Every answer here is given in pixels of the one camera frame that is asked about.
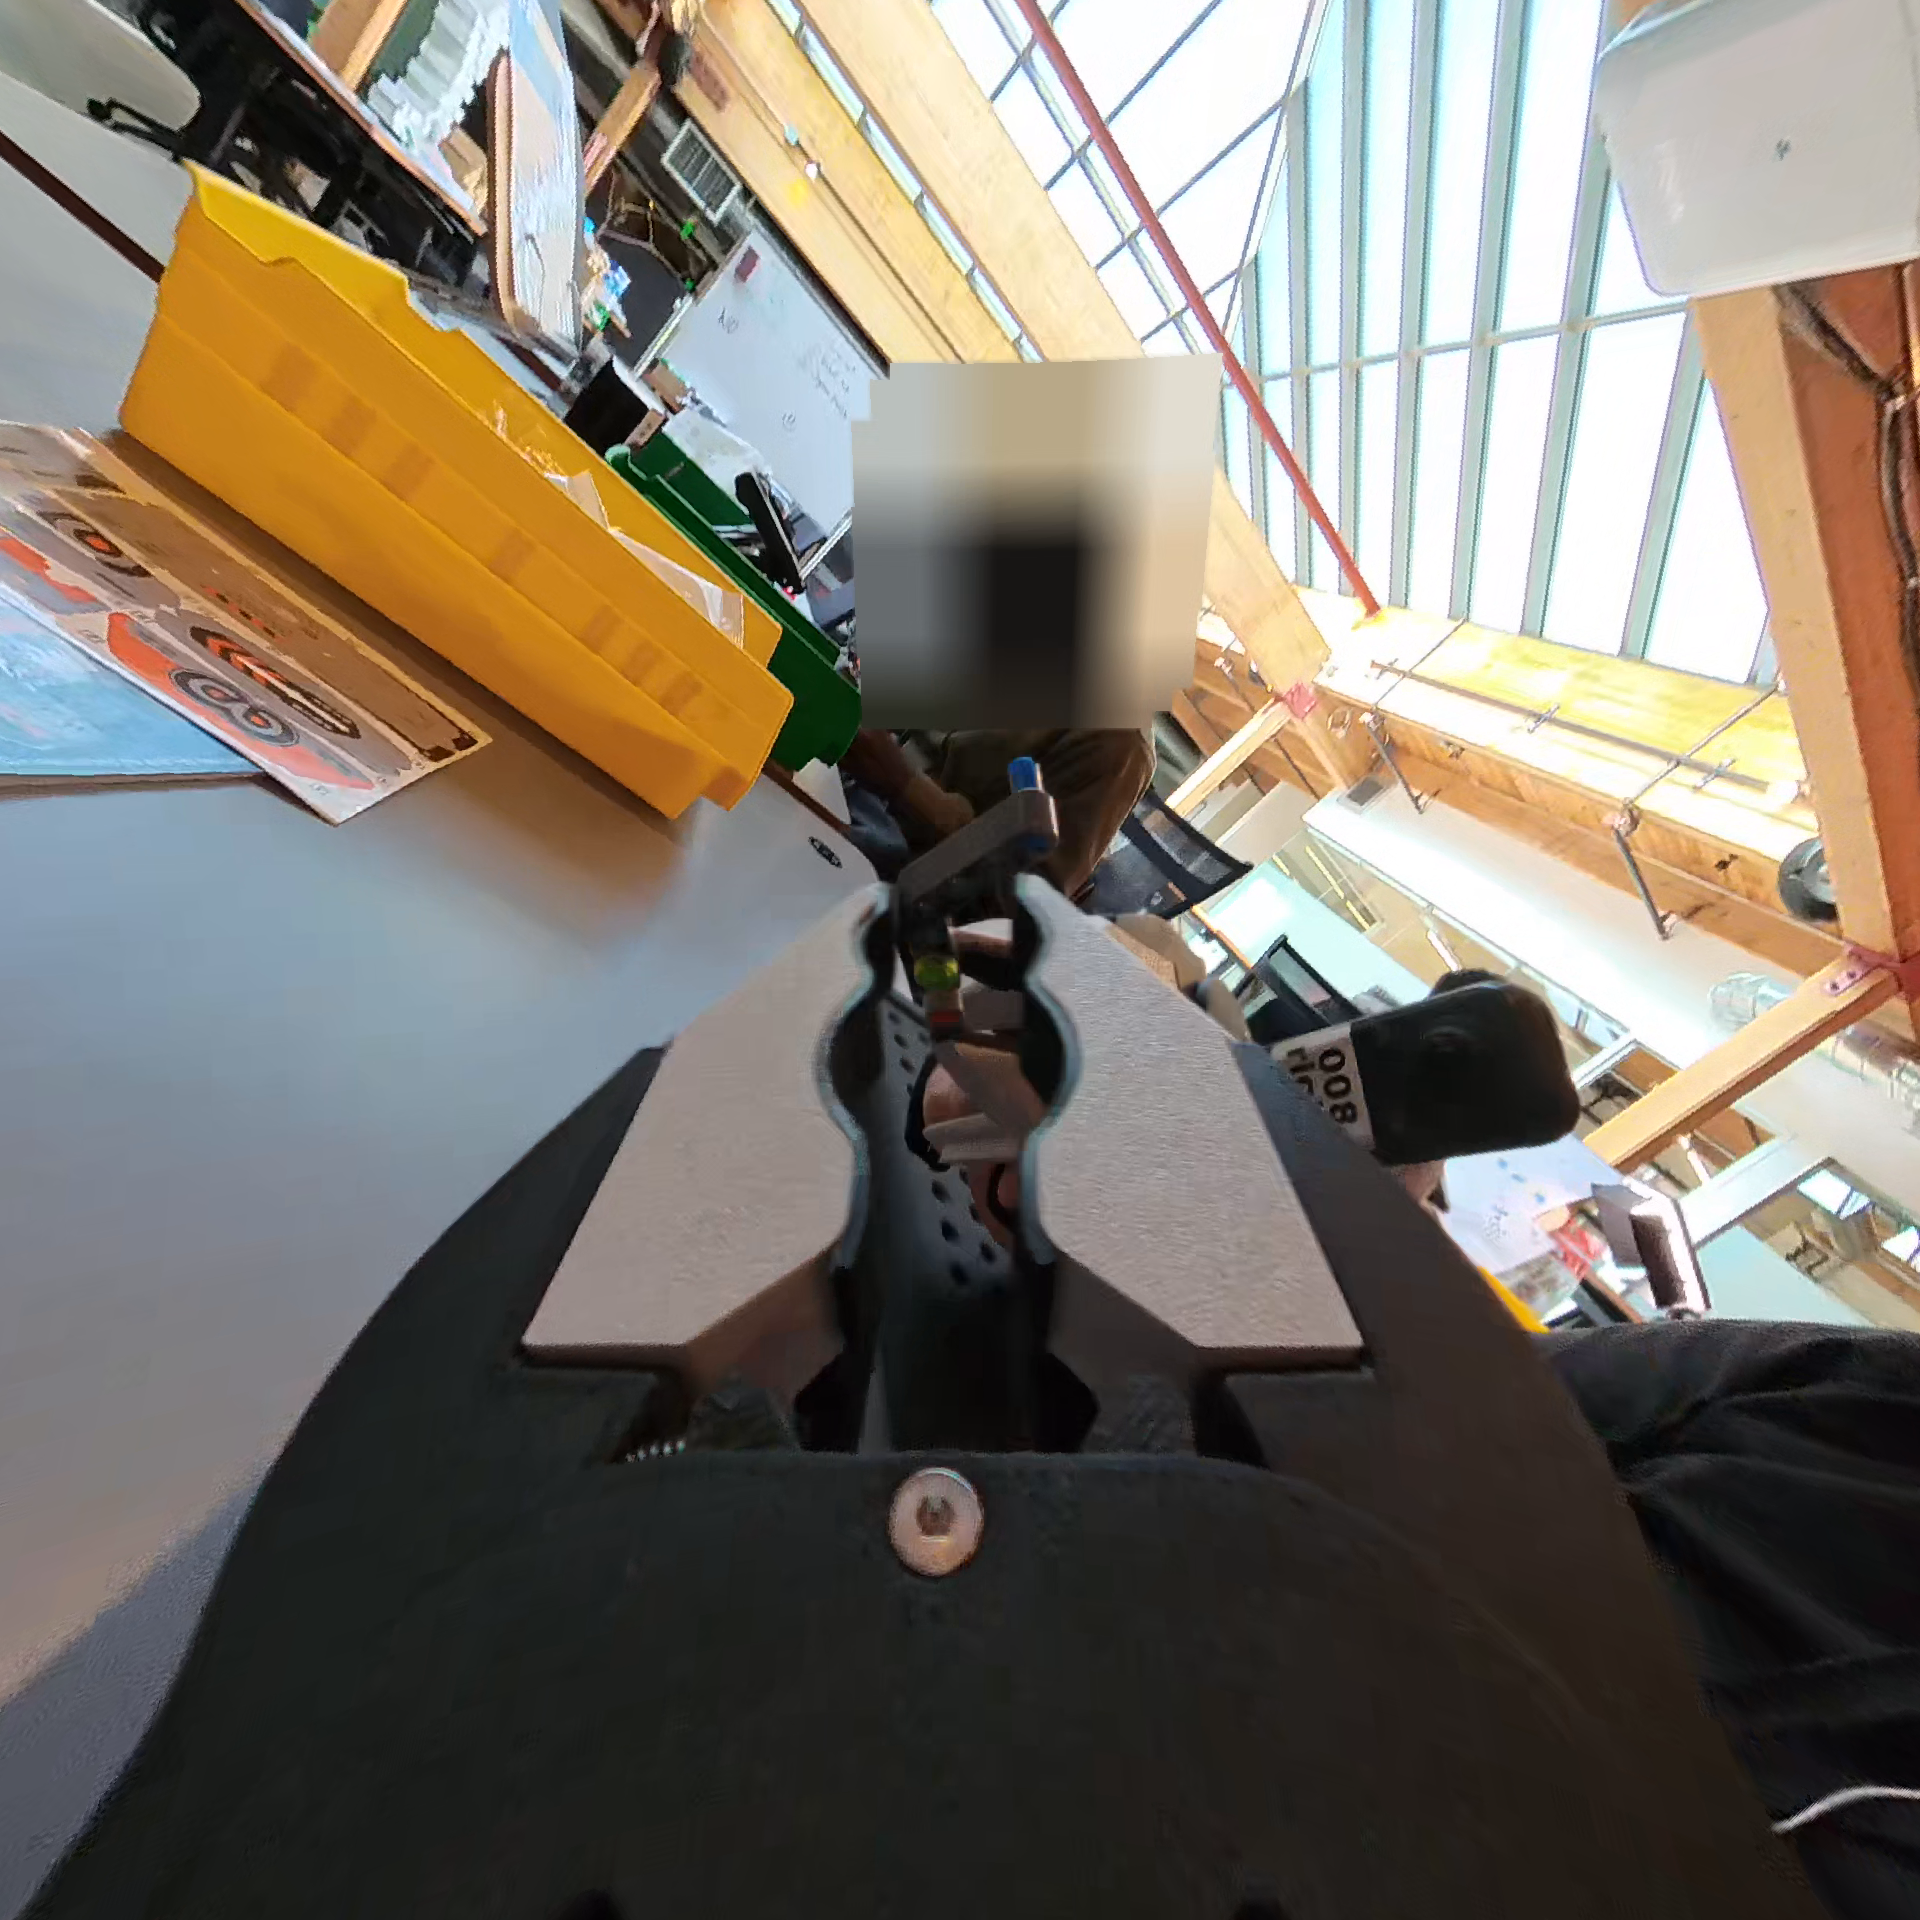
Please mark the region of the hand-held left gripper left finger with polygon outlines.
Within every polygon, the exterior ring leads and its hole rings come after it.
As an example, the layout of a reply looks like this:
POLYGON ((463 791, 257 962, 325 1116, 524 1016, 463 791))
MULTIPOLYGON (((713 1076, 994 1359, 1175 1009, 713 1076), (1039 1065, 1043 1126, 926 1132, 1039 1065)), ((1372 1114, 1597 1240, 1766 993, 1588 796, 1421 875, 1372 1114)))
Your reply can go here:
POLYGON ((737 1403, 836 1441, 861 1341, 886 914, 886 885, 861 885, 666 1044, 519 1338, 530 1363, 655 1371, 690 1426, 737 1403))

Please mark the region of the background work table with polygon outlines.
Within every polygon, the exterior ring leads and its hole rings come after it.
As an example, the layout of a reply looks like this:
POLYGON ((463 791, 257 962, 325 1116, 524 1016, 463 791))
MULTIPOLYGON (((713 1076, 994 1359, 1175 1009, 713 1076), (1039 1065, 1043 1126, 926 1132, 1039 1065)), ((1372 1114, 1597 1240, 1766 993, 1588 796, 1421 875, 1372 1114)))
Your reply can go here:
POLYGON ((193 84, 197 108, 136 108, 94 82, 82 88, 82 108, 417 280, 471 290, 483 218, 457 182, 396 141, 292 14, 292 5, 136 5, 136 35, 193 84))

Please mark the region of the whiteboard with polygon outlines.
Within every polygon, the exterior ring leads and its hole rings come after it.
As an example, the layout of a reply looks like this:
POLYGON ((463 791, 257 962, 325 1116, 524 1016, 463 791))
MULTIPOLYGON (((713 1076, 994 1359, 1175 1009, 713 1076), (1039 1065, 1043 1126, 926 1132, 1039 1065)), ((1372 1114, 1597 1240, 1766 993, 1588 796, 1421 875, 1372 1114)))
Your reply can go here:
POLYGON ((733 509, 754 474, 815 543, 845 539, 851 425, 889 370, 765 230, 670 321, 655 364, 685 389, 666 436, 733 509))

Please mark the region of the printed sticker sheet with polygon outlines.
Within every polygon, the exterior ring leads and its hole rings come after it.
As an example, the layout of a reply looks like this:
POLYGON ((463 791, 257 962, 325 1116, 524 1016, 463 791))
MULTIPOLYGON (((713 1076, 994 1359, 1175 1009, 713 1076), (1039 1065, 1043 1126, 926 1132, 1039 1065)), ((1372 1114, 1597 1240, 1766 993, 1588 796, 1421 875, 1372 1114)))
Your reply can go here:
POLYGON ((5 425, 5 591, 347 823, 490 733, 105 442, 5 425))

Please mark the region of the red ceiling pipe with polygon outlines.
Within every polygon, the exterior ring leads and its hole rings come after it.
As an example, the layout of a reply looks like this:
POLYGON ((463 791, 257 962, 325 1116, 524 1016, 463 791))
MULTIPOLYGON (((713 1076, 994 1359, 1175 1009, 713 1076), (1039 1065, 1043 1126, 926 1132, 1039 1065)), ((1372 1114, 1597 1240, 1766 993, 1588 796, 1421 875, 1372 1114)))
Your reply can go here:
POLYGON ((1335 555, 1335 564, 1338 564, 1344 586, 1353 588, 1353 593, 1360 598, 1362 614, 1365 618, 1383 614, 1383 602, 1372 591, 1369 577, 1362 575, 1360 559, 1353 555, 1335 519, 1327 512, 1318 494, 1308 485, 1307 467, 1300 463, 1300 458, 1286 443, 1278 417, 1270 417, 1270 407, 1265 404, 1265 386, 1246 374, 1240 354, 1232 346, 1225 328, 1213 315, 1205 290, 1193 279, 1181 251, 1172 244, 1167 222, 1159 218, 1159 210, 1143 193, 1137 170, 1130 167, 1114 126, 1106 125, 1097 101, 1092 97, 1089 82, 1078 74, 1078 64, 1068 58, 1068 48, 1058 40, 1045 6, 1043 5, 1017 5, 1017 9, 1021 15, 1021 22, 1028 27, 1039 57, 1058 74, 1073 114, 1085 121, 1095 150, 1114 170, 1121 193, 1126 196, 1126 205, 1134 210, 1134 217, 1137 217, 1141 230, 1147 231, 1152 251, 1159 256, 1167 276, 1175 280, 1175 290, 1181 293, 1187 315, 1193 315, 1193 321, 1202 328, 1213 350, 1218 354, 1221 370, 1225 370, 1229 383, 1234 386, 1234 392, 1240 395, 1246 417, 1257 429, 1265 448, 1278 458, 1289 491, 1298 494, 1298 503, 1307 509, 1313 528, 1327 539, 1328 551, 1335 555))

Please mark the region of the black mesh office chair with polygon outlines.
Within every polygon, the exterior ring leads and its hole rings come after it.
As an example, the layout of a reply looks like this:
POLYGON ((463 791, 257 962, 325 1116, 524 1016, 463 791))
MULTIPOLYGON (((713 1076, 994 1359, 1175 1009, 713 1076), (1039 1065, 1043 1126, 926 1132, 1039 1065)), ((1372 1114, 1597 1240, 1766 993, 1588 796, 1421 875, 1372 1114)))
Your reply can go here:
POLYGON ((1278 937, 1250 967, 1232 980, 1246 1039, 1268 1051, 1362 1020, 1286 937, 1278 937))
POLYGON ((1111 914, 1175 921, 1234 887, 1250 866, 1147 791, 1126 813, 1111 855, 1111 914))

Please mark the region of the shiny metal duct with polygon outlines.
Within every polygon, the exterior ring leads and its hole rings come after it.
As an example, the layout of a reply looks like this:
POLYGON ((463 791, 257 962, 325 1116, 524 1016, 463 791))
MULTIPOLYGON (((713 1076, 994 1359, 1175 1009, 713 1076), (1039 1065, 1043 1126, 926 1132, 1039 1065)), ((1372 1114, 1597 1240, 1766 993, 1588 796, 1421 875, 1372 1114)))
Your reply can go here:
MULTIPOLYGON (((1784 998, 1791 986, 1763 974, 1730 974, 1707 993, 1713 1021, 1728 1033, 1751 1024, 1784 998)), ((1903 1126, 1917 1132, 1917 1044, 1881 1033, 1876 1021, 1855 1021, 1816 1049, 1836 1070, 1885 1094, 1903 1126)))

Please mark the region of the small black device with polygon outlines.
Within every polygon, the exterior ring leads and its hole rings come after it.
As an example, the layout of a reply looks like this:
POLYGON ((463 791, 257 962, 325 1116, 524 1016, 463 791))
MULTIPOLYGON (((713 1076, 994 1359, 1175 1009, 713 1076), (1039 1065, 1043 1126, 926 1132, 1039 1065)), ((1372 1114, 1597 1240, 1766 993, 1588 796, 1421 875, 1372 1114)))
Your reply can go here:
POLYGON ((1643 1182, 1595 1187, 1600 1233, 1621 1267, 1639 1269, 1664 1318, 1696 1323, 1713 1309, 1683 1206, 1643 1182))

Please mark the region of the yellow plastic bin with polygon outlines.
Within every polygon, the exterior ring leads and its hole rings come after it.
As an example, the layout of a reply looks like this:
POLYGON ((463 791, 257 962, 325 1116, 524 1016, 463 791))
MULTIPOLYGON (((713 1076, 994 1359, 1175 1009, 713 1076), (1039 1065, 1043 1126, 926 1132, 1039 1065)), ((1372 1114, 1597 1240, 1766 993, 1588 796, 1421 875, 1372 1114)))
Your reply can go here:
POLYGON ((736 807, 790 691, 719 569, 389 263, 185 165, 121 429, 655 813, 736 807))

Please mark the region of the white projector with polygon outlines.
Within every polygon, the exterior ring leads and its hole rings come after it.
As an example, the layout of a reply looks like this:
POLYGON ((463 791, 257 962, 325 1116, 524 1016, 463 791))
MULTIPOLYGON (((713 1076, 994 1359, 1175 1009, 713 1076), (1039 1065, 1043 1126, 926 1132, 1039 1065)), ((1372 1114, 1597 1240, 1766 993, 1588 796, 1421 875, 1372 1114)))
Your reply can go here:
POLYGON ((1917 263, 1917 5, 1650 5, 1595 118, 1657 293, 1917 263))

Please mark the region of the blue cover instruction booklet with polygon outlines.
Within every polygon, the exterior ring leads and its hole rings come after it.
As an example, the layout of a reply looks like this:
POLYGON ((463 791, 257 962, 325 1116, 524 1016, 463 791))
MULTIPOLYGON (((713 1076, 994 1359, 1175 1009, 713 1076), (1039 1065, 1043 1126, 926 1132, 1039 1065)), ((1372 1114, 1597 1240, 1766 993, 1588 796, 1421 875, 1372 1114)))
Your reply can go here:
POLYGON ((5 591, 5 796, 254 781, 257 766, 163 709, 5 591))

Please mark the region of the dark grey angled toy beam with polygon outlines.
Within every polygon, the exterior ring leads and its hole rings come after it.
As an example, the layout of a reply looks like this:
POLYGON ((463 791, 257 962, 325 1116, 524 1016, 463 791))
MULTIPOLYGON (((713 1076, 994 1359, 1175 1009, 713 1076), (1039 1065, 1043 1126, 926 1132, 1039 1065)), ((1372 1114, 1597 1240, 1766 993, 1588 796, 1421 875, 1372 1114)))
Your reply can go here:
POLYGON ((1043 787, 1011 791, 900 868, 895 882, 900 932, 923 921, 977 924, 1008 917, 1018 875, 1039 873, 1058 843, 1052 793, 1043 787))

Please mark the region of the green plastic bin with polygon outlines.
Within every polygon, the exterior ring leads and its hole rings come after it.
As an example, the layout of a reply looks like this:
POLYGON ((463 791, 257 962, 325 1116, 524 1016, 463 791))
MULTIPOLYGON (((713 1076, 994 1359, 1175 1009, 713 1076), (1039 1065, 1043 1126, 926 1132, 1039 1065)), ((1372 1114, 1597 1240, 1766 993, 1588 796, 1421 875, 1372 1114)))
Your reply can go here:
POLYGON ((758 569, 754 525, 737 495, 725 499, 703 467, 679 452, 652 458, 652 442, 613 443, 608 463, 676 532, 737 588, 751 611, 778 623, 768 653, 771 677, 790 691, 790 712, 771 759, 797 774, 811 762, 838 765, 858 733, 858 690, 838 671, 838 649, 799 609, 799 593, 771 586, 758 569))

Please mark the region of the dark office chair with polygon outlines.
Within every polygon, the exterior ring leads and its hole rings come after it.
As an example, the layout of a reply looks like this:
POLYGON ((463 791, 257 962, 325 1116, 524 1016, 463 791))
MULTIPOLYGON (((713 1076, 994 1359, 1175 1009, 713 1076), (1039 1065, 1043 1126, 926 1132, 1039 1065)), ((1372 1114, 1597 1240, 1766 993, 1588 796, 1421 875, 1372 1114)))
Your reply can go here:
POLYGON ((740 509, 748 512, 748 523, 754 525, 760 575, 788 593, 803 593, 803 562, 768 480, 754 467, 744 467, 733 480, 733 494, 737 495, 740 509))

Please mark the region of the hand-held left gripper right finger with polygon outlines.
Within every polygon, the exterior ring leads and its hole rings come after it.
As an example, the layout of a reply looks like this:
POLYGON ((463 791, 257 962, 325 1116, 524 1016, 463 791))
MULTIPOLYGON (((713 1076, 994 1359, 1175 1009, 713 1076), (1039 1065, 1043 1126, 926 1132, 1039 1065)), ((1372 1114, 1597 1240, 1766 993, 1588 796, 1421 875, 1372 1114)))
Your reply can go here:
POLYGON ((1028 1454, 1323 1454, 1365 1384, 1356 1312, 1179 937, 1018 882, 1063 1079, 1021 1146, 1045 1279, 1028 1454))

